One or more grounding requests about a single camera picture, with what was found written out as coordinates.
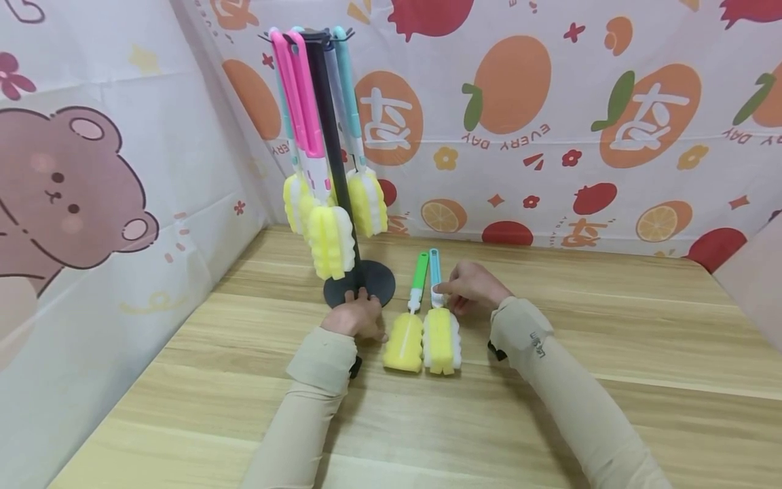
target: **plastic handle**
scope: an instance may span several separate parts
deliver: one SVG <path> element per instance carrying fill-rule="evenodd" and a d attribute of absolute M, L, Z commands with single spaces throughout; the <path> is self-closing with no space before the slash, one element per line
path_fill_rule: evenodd
<path fill-rule="evenodd" d="M 335 44 L 339 43 L 332 42 L 325 52 L 326 68 L 328 70 L 328 85 L 332 92 L 332 100 L 334 101 L 337 120 L 339 120 L 339 123 L 343 129 L 343 134 L 345 135 L 345 145 L 347 146 L 347 152 L 349 154 L 355 154 L 355 151 L 353 151 L 353 138 L 350 137 L 348 133 L 349 124 L 347 112 L 345 111 L 345 101 L 343 100 L 343 90 L 340 86 L 340 74 L 337 63 L 336 48 L 334 47 Z"/>
<path fill-rule="evenodd" d="M 347 111 L 347 126 L 350 135 L 354 138 L 361 137 L 361 120 L 358 117 L 358 105 L 356 104 L 356 92 L 353 90 L 353 66 L 350 63 L 350 52 L 347 48 L 347 34 L 340 26 L 334 27 L 334 37 L 337 39 L 335 49 L 337 62 L 339 63 L 339 79 L 342 81 L 343 100 Z"/>
<path fill-rule="evenodd" d="M 310 62 L 307 58 L 307 44 L 296 29 L 284 35 L 279 31 L 273 31 L 270 37 L 274 46 L 274 55 L 277 56 L 282 87 L 288 100 L 296 142 L 308 157 L 323 158 L 325 157 L 323 134 L 317 115 Z M 293 42 L 293 46 L 288 43 L 286 37 Z"/>
<path fill-rule="evenodd" d="M 443 281 L 443 277 L 440 274 L 439 269 L 439 251 L 437 251 L 437 248 L 432 248 L 429 250 L 429 270 L 432 286 L 436 286 Z"/>
<path fill-rule="evenodd" d="M 277 30 L 271 30 L 269 38 L 274 49 L 274 57 L 277 58 L 277 72 L 282 83 L 282 91 L 285 94 L 284 99 L 288 107 L 292 130 L 296 130 L 293 137 L 296 139 L 296 144 L 304 149 L 307 146 L 307 133 L 304 131 L 302 122 L 303 114 L 299 101 L 299 89 L 296 87 L 296 74 L 293 72 L 288 41 L 285 40 L 282 32 Z"/>
<path fill-rule="evenodd" d="M 274 32 L 279 32 L 279 29 L 277 27 L 272 27 L 269 29 L 270 35 L 272 35 Z M 285 126 L 285 135 L 288 136 L 288 139 L 293 139 L 293 127 L 291 127 L 291 119 L 288 112 L 288 100 L 285 97 L 285 89 L 282 87 L 282 79 L 280 78 L 279 69 L 274 70 L 274 77 L 277 78 L 277 90 L 280 95 L 280 107 L 282 108 L 280 112 L 282 112 L 282 125 Z"/>
<path fill-rule="evenodd" d="M 429 253 L 418 255 L 418 263 L 415 265 L 415 275 L 413 275 L 413 288 L 424 289 L 426 283 L 426 267 L 429 265 Z"/>

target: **hand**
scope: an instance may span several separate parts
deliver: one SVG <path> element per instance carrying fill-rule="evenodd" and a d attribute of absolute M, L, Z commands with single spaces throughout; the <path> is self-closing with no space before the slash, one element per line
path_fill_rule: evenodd
<path fill-rule="evenodd" d="M 380 299 L 369 297 L 367 290 L 361 287 L 358 298 L 352 290 L 345 292 L 345 303 L 334 307 L 321 323 L 321 328 L 345 336 L 372 338 L 385 343 L 388 336 L 378 326 L 381 311 Z"/>
<path fill-rule="evenodd" d="M 448 307 L 456 315 L 464 314 L 476 303 L 497 309 L 503 300 L 513 295 L 497 277 L 471 261 L 460 261 L 450 273 L 449 281 L 435 286 L 435 292 L 450 294 Z"/>

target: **fabric backdrop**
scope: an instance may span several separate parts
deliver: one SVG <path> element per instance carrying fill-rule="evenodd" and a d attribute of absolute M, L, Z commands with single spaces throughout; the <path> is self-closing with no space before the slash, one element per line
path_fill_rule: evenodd
<path fill-rule="evenodd" d="M 0 2 L 3 489 L 46 486 L 267 222 L 188 41 L 159 0 Z"/>
<path fill-rule="evenodd" d="M 233 73 L 271 173 L 291 170 L 259 36 L 355 30 L 391 232 L 713 271 L 782 207 L 782 3 L 181 1 Z M 265 183 L 281 221 L 282 175 Z"/>

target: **bear ear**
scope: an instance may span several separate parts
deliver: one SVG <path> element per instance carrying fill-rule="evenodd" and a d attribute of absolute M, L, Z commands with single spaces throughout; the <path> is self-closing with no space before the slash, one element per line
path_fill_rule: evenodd
<path fill-rule="evenodd" d="M 106 145 L 118 153 L 122 147 L 122 137 L 117 126 L 105 115 L 89 107 L 66 107 L 55 114 L 55 120 L 64 123 L 88 141 Z"/>
<path fill-rule="evenodd" d="M 160 226 L 149 212 L 131 219 L 122 228 L 119 253 L 134 253 L 149 248 L 157 239 Z"/>

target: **black stand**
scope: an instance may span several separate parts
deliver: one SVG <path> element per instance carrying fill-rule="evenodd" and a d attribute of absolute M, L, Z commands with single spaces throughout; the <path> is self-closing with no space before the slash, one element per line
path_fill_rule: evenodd
<path fill-rule="evenodd" d="M 340 280 L 329 279 L 323 285 L 323 296 L 326 304 L 336 307 L 345 302 L 345 293 L 352 290 L 356 295 L 361 287 L 366 287 L 370 295 L 377 296 L 380 304 L 385 306 L 391 301 L 396 289 L 396 280 L 391 270 L 377 261 L 362 261 L 356 239 L 356 225 L 353 222 L 353 210 L 350 206 L 350 194 L 347 190 L 347 178 L 342 162 L 342 149 L 339 146 L 339 133 L 334 114 L 332 93 L 328 83 L 325 52 L 334 49 L 331 33 L 326 31 L 304 31 L 302 33 L 307 43 L 307 58 L 310 61 L 313 89 L 317 101 L 317 111 L 321 118 L 321 129 L 325 140 L 328 165 L 332 171 L 332 184 L 336 191 L 337 204 L 347 211 L 350 224 L 353 225 L 353 251 L 356 254 L 356 264 L 353 270 L 345 273 Z"/>

